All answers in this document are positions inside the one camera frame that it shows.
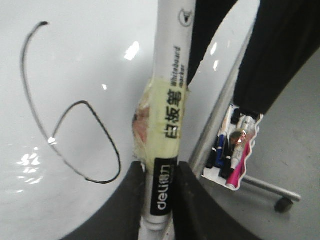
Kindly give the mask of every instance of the pen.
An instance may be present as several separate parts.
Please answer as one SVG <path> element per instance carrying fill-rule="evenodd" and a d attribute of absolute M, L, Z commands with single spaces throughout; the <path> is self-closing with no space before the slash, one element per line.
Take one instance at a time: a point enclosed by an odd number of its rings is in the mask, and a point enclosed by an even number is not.
<path fill-rule="evenodd" d="M 233 105 L 230 105 L 227 112 L 226 112 L 224 120 L 222 122 L 220 136 L 219 136 L 219 143 L 218 143 L 218 147 L 216 149 L 216 159 L 215 159 L 215 164 L 214 164 L 218 168 L 222 168 L 222 166 L 224 165 L 224 161 L 222 159 L 222 156 L 223 156 L 223 152 L 224 152 L 224 147 L 226 145 L 227 131 L 230 126 L 233 109 L 234 109 Z"/>
<path fill-rule="evenodd" d="M 231 152 L 231 149 L 229 147 L 229 144 L 228 144 L 228 139 L 225 141 L 225 146 L 224 146 L 224 151 L 223 151 L 223 161 L 224 161 L 224 164 L 221 168 L 221 171 L 220 171 L 220 176 L 224 179 L 227 179 L 229 178 L 230 174 L 232 173 L 232 170 L 231 170 L 231 155 L 232 155 L 232 152 Z"/>
<path fill-rule="evenodd" d="M 234 131 L 231 144 L 234 147 L 231 157 L 231 169 L 235 170 L 244 154 L 246 143 L 253 137 L 256 121 L 251 116 L 244 116 L 239 129 Z"/>
<path fill-rule="evenodd" d="M 219 136 L 216 136 L 216 139 L 214 141 L 214 144 L 211 148 L 211 152 L 209 155 L 209 158 L 206 162 L 205 167 L 208 169 L 212 169 L 215 165 L 215 161 L 216 161 L 216 157 L 217 157 L 217 147 L 218 147 L 218 143 L 219 143 Z"/>
<path fill-rule="evenodd" d="M 244 169 L 245 159 L 249 153 L 250 153 L 250 144 L 248 142 L 244 147 L 240 163 L 237 165 L 235 170 L 231 173 L 230 177 L 226 180 L 225 185 L 227 187 L 232 188 L 232 189 L 236 189 L 238 187 L 240 176 L 245 171 L 245 169 Z"/>

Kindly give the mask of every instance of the white surface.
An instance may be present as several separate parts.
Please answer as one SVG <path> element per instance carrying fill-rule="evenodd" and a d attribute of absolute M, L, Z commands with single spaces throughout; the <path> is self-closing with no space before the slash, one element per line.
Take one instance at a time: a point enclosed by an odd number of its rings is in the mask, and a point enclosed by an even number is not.
<path fill-rule="evenodd" d="M 55 240 L 95 213 L 133 161 L 132 118 L 152 72 L 157 2 L 25 0 L 0 7 L 0 235 L 1 240 Z M 87 100 L 116 143 L 122 172 L 113 183 L 90 183 L 50 149 L 24 93 L 20 56 L 39 117 L 52 133 L 73 103 Z M 139 51 L 132 60 L 128 49 Z M 117 158 L 84 106 L 62 123 L 56 147 L 89 177 L 111 179 Z"/>
<path fill-rule="evenodd" d="M 258 5 L 239 3 L 241 18 L 228 17 L 233 37 L 221 34 L 211 43 L 190 85 L 182 161 L 188 161 L 232 67 L 241 44 L 234 31 L 250 24 L 247 16 Z M 1 240 L 59 239 L 95 213 L 119 185 L 133 160 L 132 116 L 152 73 L 156 15 L 155 0 L 1 1 Z M 41 21 L 50 25 L 36 34 L 27 55 L 40 119 L 51 132 L 69 105 L 89 101 L 121 155 L 123 170 L 111 184 L 90 183 L 76 175 L 47 146 L 32 117 L 20 55 L 27 34 Z M 128 55 L 131 46 L 134 52 L 139 46 L 134 58 Z M 316 240 L 320 235 L 319 56 L 297 75 L 282 103 L 278 101 L 262 122 L 248 163 L 250 175 L 300 193 L 301 203 L 279 215 L 273 212 L 278 197 L 260 195 L 250 187 L 234 193 L 217 186 L 212 192 L 229 213 L 265 240 Z M 79 106 L 70 113 L 57 142 L 68 160 L 90 177 L 107 180 L 116 174 L 114 151 L 87 108 Z"/>

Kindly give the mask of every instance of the gray floor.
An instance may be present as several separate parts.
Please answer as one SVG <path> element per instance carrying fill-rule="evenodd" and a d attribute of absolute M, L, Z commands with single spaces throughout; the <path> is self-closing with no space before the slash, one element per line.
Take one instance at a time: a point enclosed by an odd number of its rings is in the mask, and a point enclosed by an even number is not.
<path fill-rule="evenodd" d="M 320 51 L 277 99 L 260 124 L 248 175 L 301 194 L 290 212 L 274 212 L 279 196 L 243 183 L 208 191 L 263 240 L 320 239 Z"/>

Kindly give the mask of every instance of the blue marker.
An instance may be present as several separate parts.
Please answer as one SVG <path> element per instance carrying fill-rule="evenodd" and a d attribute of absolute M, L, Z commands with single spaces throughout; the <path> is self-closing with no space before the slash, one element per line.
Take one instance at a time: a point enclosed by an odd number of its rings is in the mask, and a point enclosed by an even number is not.
<path fill-rule="evenodd" d="M 233 110 L 234 110 L 234 106 L 230 105 L 226 112 L 224 120 L 222 122 L 220 136 L 219 136 L 219 143 L 218 143 L 218 147 L 216 148 L 216 159 L 214 163 L 214 165 L 217 166 L 218 168 L 222 168 L 222 166 L 224 165 L 222 156 L 224 153 L 224 146 L 226 145 L 227 131 L 230 126 Z"/>
<path fill-rule="evenodd" d="M 216 136 L 212 149 L 210 151 L 209 158 L 206 162 L 205 167 L 208 169 L 212 169 L 215 166 L 216 158 L 217 158 L 217 147 L 219 143 L 219 136 Z"/>

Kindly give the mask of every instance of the pink marker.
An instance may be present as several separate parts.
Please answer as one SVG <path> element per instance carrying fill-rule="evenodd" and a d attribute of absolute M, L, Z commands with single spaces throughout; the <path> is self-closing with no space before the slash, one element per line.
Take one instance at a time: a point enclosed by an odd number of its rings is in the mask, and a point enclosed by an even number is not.
<path fill-rule="evenodd" d="M 240 176 L 245 172 L 245 159 L 251 152 L 250 149 L 250 143 L 247 142 L 247 144 L 244 147 L 243 155 L 241 157 L 241 161 L 238 164 L 238 166 L 235 168 L 233 173 L 230 175 L 230 177 L 226 180 L 226 186 L 232 189 L 236 189 L 239 185 L 239 179 Z"/>

